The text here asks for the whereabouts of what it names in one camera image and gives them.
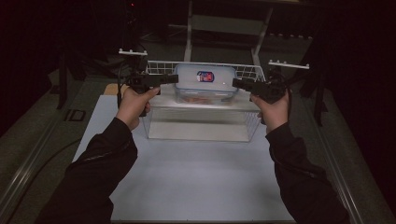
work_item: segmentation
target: person's right arm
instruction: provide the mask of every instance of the person's right arm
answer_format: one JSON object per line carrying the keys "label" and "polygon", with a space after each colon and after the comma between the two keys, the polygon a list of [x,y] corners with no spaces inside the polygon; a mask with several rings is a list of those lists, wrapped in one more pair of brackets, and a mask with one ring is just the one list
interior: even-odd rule
{"label": "person's right arm", "polygon": [[289,97],[272,105],[251,95],[267,125],[266,138],[275,163],[283,203],[299,224],[347,224],[348,213],[327,180],[324,169],[306,156],[304,140],[293,136],[288,122]]}

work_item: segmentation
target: container lid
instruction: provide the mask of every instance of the container lid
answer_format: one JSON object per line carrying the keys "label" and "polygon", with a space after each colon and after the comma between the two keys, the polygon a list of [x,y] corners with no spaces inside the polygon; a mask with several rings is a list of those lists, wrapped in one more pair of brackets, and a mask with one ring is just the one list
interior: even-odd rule
{"label": "container lid", "polygon": [[176,88],[198,91],[237,91],[233,87],[235,69],[228,66],[180,63]]}

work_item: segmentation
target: white wire basket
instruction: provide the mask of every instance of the white wire basket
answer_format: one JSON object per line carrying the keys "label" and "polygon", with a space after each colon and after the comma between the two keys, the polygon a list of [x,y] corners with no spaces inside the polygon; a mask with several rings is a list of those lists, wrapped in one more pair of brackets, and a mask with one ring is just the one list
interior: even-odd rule
{"label": "white wire basket", "polygon": [[[174,74],[178,64],[186,62],[148,61],[147,72],[151,75]],[[235,70],[235,77],[252,78],[264,81],[262,68],[255,65],[231,63],[187,63],[210,66],[229,66]],[[169,92],[169,87],[162,86],[162,92]],[[143,118],[147,138],[192,141],[223,141],[249,142],[255,133],[260,119],[257,106],[248,100],[248,94],[239,91],[242,105],[183,105],[155,106],[151,104],[151,112]],[[154,103],[162,104],[168,100],[166,96],[155,97]]]}

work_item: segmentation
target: hand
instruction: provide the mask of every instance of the hand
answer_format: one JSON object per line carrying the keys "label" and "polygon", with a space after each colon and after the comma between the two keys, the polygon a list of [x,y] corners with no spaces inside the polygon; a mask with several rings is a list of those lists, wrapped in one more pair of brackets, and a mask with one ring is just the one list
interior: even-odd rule
{"label": "hand", "polygon": [[153,88],[143,94],[138,94],[132,88],[125,90],[122,96],[119,112],[116,118],[124,122],[130,130],[139,125],[139,116],[146,110],[150,111],[149,100],[160,91],[160,88]]}
{"label": "hand", "polygon": [[250,99],[259,107],[261,111],[259,117],[263,117],[267,125],[267,133],[288,122],[289,94],[287,91],[281,99],[271,105],[253,94],[250,94]]}

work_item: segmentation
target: white table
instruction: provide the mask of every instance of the white table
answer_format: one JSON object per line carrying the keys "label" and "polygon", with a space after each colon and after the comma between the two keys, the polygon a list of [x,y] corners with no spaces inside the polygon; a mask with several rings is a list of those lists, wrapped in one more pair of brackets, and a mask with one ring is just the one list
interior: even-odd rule
{"label": "white table", "polygon": [[[116,96],[100,96],[74,160],[116,112]],[[138,159],[111,195],[112,220],[292,221],[264,133],[259,125],[248,143],[152,140],[141,122]]]}

